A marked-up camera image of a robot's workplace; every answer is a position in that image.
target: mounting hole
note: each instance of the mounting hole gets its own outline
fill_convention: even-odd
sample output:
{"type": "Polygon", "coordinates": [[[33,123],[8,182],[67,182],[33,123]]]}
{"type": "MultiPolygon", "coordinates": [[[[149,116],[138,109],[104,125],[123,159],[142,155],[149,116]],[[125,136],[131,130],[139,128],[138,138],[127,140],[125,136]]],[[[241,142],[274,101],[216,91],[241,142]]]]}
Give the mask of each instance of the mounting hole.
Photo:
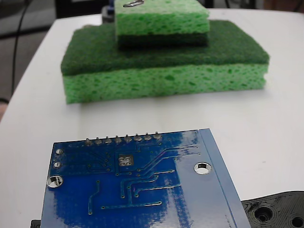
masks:
{"type": "Polygon", "coordinates": [[[61,176],[50,176],[47,179],[47,185],[50,188],[58,188],[59,186],[61,186],[63,183],[63,179],[61,176]]]}
{"type": "Polygon", "coordinates": [[[272,219],[273,212],[270,208],[267,207],[260,207],[255,211],[255,217],[260,222],[267,222],[272,219]]]}
{"type": "Polygon", "coordinates": [[[211,171],[211,165],[205,162],[199,162],[194,166],[194,171],[198,174],[208,174],[211,171]]]}
{"type": "Polygon", "coordinates": [[[295,218],[292,220],[291,224],[292,224],[294,227],[299,228],[299,227],[303,227],[304,221],[303,221],[303,219],[300,218],[300,217],[295,217],[295,218]]]}

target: cable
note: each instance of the cable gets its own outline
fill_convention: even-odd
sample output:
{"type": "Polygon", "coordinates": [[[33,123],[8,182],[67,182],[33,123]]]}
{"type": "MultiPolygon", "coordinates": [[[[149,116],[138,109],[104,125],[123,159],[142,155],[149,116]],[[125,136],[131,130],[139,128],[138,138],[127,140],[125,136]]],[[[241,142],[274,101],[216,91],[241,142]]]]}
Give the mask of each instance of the cable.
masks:
{"type": "Polygon", "coordinates": [[[18,39],[19,39],[19,35],[20,35],[22,21],[23,21],[24,15],[25,15],[30,3],[31,2],[29,0],[25,0],[25,2],[24,2],[25,6],[24,6],[23,12],[21,14],[21,18],[19,21],[16,38],[15,38],[14,53],[13,53],[13,68],[12,68],[12,77],[11,77],[11,95],[12,96],[15,91],[16,55],[17,55],[17,48],[18,48],[18,39]]]}
{"type": "Polygon", "coordinates": [[[7,99],[5,99],[5,98],[0,98],[0,103],[6,103],[6,104],[8,104],[9,101],[7,99]]]}
{"type": "Polygon", "coordinates": [[[228,0],[225,0],[225,3],[226,3],[226,7],[227,7],[227,8],[230,8],[229,1],[228,1],[228,0]]]}
{"type": "Polygon", "coordinates": [[[294,9],[294,12],[297,12],[300,10],[302,4],[303,4],[304,0],[300,0],[299,3],[297,4],[297,6],[294,9]]]}

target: sponge stack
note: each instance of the sponge stack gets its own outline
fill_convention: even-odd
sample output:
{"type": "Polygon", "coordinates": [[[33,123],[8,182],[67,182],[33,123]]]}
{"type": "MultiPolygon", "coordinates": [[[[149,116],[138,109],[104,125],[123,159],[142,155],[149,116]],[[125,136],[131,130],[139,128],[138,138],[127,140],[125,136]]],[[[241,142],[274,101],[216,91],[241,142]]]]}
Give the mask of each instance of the sponge stack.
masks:
{"type": "Polygon", "coordinates": [[[263,88],[269,55],[233,23],[208,21],[195,0],[124,3],[115,25],[74,33],[61,65],[67,103],[263,88]],[[207,46],[190,38],[209,30],[207,46]],[[164,47],[169,38],[179,43],[164,47]]]}

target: circuit board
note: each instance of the circuit board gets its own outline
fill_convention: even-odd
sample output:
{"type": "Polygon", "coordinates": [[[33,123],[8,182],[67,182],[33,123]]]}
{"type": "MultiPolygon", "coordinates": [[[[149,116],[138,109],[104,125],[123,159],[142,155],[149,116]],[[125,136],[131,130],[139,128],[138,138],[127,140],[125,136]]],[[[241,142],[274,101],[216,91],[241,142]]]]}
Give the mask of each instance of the circuit board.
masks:
{"type": "Polygon", "coordinates": [[[209,129],[54,144],[42,228],[249,228],[209,129]]]}

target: table surface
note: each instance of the table surface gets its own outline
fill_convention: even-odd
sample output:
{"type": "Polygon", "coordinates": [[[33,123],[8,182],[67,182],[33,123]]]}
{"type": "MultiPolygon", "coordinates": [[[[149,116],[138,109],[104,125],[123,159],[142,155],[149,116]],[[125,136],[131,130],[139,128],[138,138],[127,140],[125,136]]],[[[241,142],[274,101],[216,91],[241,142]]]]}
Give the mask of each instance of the table surface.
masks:
{"type": "Polygon", "coordinates": [[[264,90],[66,105],[60,63],[75,29],[100,15],[57,20],[0,123],[0,227],[40,219],[54,142],[210,128],[241,200],[304,190],[304,15],[213,9],[270,54],[264,90]]]}

